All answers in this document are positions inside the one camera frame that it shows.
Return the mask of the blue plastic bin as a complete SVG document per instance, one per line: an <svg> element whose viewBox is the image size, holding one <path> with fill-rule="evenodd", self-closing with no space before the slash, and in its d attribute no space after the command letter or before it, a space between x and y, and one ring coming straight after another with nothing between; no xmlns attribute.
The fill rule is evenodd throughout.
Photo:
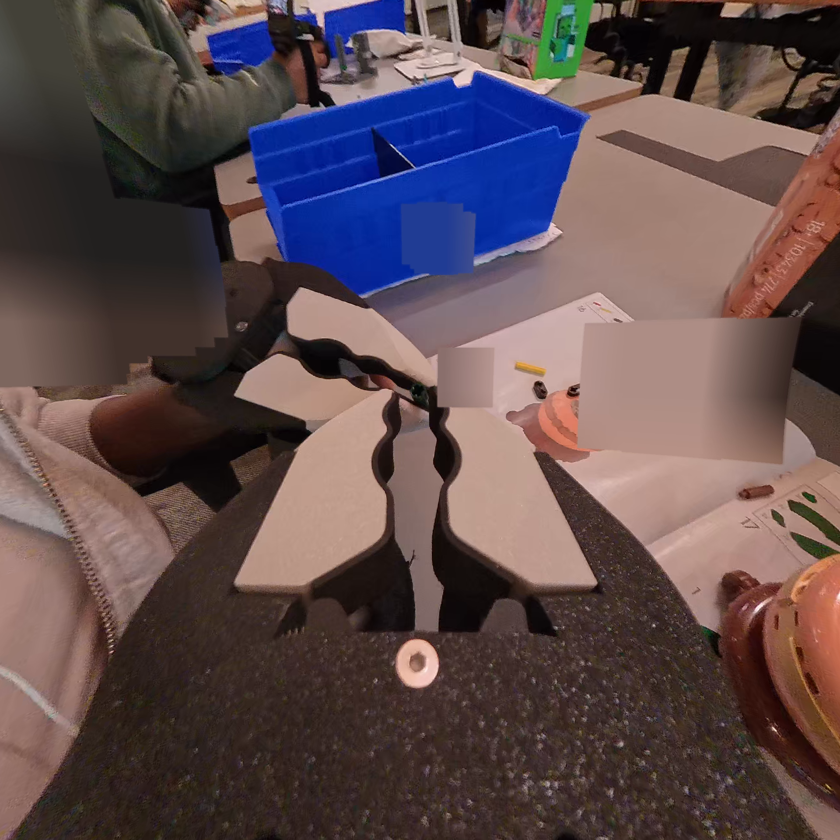
<svg viewBox="0 0 840 840"><path fill-rule="evenodd" d="M268 122L249 132L286 261L361 295L424 275L445 228L475 257L549 230L590 115L478 71Z"/></svg>
<svg viewBox="0 0 840 840"><path fill-rule="evenodd" d="M273 51L264 18L244 26L215 31L206 36L206 43L213 67L228 76L244 67L256 67Z"/></svg>
<svg viewBox="0 0 840 840"><path fill-rule="evenodd" d="M332 43L336 35L344 41L360 32L388 29L404 33L404 1L370 1L330 9L324 15L324 36Z"/></svg>

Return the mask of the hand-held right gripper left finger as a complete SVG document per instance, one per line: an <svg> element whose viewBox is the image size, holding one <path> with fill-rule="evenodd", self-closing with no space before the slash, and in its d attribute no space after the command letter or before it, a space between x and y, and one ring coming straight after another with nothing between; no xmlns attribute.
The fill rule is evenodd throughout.
<svg viewBox="0 0 840 840"><path fill-rule="evenodd" d="M324 596L393 533L375 462L401 422L394 392L373 392L297 449L235 579L238 592Z"/></svg>

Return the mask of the person's left forearm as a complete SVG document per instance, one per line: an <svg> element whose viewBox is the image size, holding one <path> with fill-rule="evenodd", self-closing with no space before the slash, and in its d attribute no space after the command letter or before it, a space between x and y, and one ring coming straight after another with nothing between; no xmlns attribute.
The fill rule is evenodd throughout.
<svg viewBox="0 0 840 840"><path fill-rule="evenodd" d="M89 460L114 476L132 480L129 474L110 465L91 435L91 418L95 408L117 399L123 399L123 396L51 401L38 395L33 387L1 389L2 408L23 428L29 440L34 439L33 435L37 440L48 440Z"/></svg>

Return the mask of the person's left hand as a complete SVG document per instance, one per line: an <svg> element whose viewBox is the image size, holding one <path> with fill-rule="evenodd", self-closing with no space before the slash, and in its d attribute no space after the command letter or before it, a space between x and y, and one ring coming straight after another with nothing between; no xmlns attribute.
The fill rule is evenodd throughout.
<svg viewBox="0 0 840 840"><path fill-rule="evenodd" d="M251 434L266 424L270 420L260 407L237 399L225 385L160 385L100 402L89 429L114 470L151 478L227 434Z"/></svg>

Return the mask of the grey desk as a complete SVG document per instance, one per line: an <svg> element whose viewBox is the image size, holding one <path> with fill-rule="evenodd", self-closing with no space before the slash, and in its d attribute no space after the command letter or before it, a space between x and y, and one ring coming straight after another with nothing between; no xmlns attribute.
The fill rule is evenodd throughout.
<svg viewBox="0 0 840 840"><path fill-rule="evenodd" d="M593 292L635 320L717 316L771 205L602 140L628 132L724 161L759 148L809 154L818 135L662 96L593 112L554 222L562 237L472 275L426 277L369 302L426 356Z"/></svg>

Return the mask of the white stand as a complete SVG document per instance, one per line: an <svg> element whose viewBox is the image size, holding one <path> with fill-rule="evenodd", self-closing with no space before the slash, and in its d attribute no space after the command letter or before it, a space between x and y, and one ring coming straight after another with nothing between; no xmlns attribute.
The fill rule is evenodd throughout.
<svg viewBox="0 0 840 840"><path fill-rule="evenodd" d="M418 24L421 45L408 58L400 59L394 69L411 82L452 77L465 68L461 34L463 2L447 1L448 41L432 37L427 21L427 3L412 1L413 21Z"/></svg>

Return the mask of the white paper sheet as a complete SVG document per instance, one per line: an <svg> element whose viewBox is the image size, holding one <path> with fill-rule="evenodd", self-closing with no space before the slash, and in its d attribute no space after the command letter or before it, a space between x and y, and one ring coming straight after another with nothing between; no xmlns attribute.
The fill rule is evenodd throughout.
<svg viewBox="0 0 840 840"><path fill-rule="evenodd" d="M540 234L525 238L517 243L502 246L500 248L488 251L481 255L476 255L474 259L474 266L483 266L497 259L519 254L532 253L546 248L552 242L559 239L563 234L555 224L551 224L548 229Z"/></svg>

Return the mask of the orange and black toy box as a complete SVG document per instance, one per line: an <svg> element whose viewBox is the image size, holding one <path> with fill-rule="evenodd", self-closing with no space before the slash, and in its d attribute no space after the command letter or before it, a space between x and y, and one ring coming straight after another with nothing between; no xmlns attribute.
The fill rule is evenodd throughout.
<svg viewBox="0 0 840 840"><path fill-rule="evenodd" d="M793 366L839 393L839 114L733 278L723 318L802 321Z"/></svg>

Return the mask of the dark furniture legs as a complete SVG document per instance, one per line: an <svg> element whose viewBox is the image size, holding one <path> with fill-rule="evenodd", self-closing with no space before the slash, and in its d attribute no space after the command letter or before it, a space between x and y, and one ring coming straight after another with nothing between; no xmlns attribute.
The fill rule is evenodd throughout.
<svg viewBox="0 0 840 840"><path fill-rule="evenodd" d="M825 128L838 111L838 2L604 2L612 11L591 23L585 47L612 75L646 71L643 94L659 94L674 54L685 62L674 98L688 101L711 51L717 62L717 104L730 111L770 71L774 57L792 73L781 102L758 118L789 128Z"/></svg>

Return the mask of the person's grey zip hoodie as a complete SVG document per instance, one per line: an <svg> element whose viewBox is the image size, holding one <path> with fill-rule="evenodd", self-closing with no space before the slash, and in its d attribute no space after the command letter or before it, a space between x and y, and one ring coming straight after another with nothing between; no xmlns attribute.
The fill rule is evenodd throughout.
<svg viewBox="0 0 840 840"><path fill-rule="evenodd" d="M139 478L32 437L2 408L3 833L57 772L110 652L174 557Z"/></svg>

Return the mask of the pink round brick piece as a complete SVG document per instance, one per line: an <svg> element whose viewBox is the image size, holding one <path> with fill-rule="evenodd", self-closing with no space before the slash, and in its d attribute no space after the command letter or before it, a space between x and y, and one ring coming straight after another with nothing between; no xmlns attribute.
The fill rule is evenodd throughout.
<svg viewBox="0 0 840 840"><path fill-rule="evenodd" d="M509 411L506 419L520 427L536 452L570 463L585 459L594 450L582 447L579 442L580 391L578 383L545 393L536 403Z"/></svg>

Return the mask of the white instruction booklet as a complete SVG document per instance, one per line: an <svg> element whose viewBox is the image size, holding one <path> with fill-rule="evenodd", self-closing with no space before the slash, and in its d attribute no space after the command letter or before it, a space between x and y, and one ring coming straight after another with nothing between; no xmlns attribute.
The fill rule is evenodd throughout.
<svg viewBox="0 0 840 840"><path fill-rule="evenodd" d="M589 323L630 322L632 318L600 292L466 342L466 347L495 351L495 404L504 417L536 399L534 377L514 370L524 362L546 368L551 392L579 381L584 327ZM816 459L816 435L786 422L781 465L708 460L620 452L562 459L603 506L645 546L732 501L742 487L772 484L775 478L804 468ZM438 629L443 594L432 564L432 529L442 480L433 465L435 437L427 422L410 428L404 421L394 443L395 472L390 487L396 503L395 534L411 564L415 627Z"/></svg>

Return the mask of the neighbouring grey table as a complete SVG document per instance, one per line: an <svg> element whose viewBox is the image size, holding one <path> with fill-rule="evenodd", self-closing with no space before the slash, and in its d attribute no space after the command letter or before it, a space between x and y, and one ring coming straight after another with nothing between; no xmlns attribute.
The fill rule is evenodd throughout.
<svg viewBox="0 0 840 840"><path fill-rule="evenodd" d="M495 51L465 47L456 66L434 67L420 71L419 57L422 41L416 37L386 31L391 41L404 40L414 50L400 56L375 57L374 73L362 74L356 59L348 57L348 69L342 73L337 59L321 75L321 89L336 104L343 105L421 85L425 82L453 78L457 87L464 87L480 73L505 81L522 89L547 96L583 112L625 102L640 95L639 82L623 80L579 70L574 77L558 80L526 80L499 69L499 55Z"/></svg>

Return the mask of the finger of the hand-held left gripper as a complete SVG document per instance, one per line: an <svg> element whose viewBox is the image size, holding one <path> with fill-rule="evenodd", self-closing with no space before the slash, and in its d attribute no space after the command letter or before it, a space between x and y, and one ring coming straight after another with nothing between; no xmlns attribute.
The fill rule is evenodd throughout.
<svg viewBox="0 0 840 840"><path fill-rule="evenodd" d="M349 362L374 389L412 401L410 388L419 382L435 399L430 363L376 310L301 288L287 304L286 320L286 355L317 375L337 376L340 363Z"/></svg>
<svg viewBox="0 0 840 840"><path fill-rule="evenodd" d="M321 376L302 360L275 353L244 374L234 395L303 422L328 422L370 401L394 419L394 392L372 388L366 374L343 361L339 375Z"/></svg>

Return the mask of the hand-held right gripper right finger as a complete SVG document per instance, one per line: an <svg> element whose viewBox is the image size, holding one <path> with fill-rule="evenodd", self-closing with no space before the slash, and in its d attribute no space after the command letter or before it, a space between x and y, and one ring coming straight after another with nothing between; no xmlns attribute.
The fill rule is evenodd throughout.
<svg viewBox="0 0 840 840"><path fill-rule="evenodd" d="M483 408L429 417L443 480L433 567L467 596L592 592L597 579L522 430Z"/></svg>

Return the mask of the pink and brown pot model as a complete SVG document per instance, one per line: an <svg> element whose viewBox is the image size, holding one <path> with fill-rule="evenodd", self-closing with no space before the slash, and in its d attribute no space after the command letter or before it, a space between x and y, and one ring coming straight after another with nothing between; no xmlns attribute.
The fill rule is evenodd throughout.
<svg viewBox="0 0 840 840"><path fill-rule="evenodd" d="M784 771L839 807L839 559L781 583L721 578L719 650L753 739Z"/></svg>

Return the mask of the green printed toy box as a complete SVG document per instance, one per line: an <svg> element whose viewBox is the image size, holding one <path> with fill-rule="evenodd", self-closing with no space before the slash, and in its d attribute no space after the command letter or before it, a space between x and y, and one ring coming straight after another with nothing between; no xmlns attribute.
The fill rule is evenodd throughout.
<svg viewBox="0 0 840 840"><path fill-rule="evenodd" d="M528 80L576 76L593 1L510 1L499 46L500 69Z"/></svg>

